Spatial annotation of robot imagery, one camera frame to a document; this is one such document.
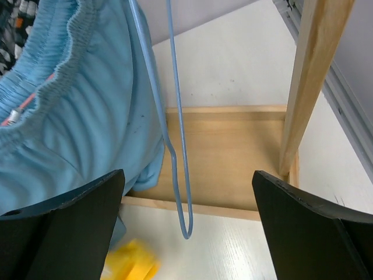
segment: wooden tray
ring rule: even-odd
[[[197,107],[183,109],[183,113],[195,213],[259,220],[251,186],[255,170],[298,187],[298,155],[288,178],[278,173],[285,106]],[[176,109],[167,110],[167,122],[178,156],[180,193],[186,202]],[[176,209],[174,201],[168,151],[158,185],[131,191],[122,199],[124,204],[172,210]]]

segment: yellow object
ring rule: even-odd
[[[151,280],[159,268],[155,255],[133,240],[108,253],[100,280]]]

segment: blue cloth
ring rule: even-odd
[[[164,145],[127,0],[41,1],[0,80],[0,120],[33,92],[22,120],[0,128],[0,215],[114,169],[124,194],[156,185]]]

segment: wooden beam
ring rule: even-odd
[[[280,148],[281,175],[289,173],[353,3],[305,1]]]

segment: wooden leg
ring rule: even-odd
[[[280,148],[280,174],[289,173],[354,0],[306,0]]]

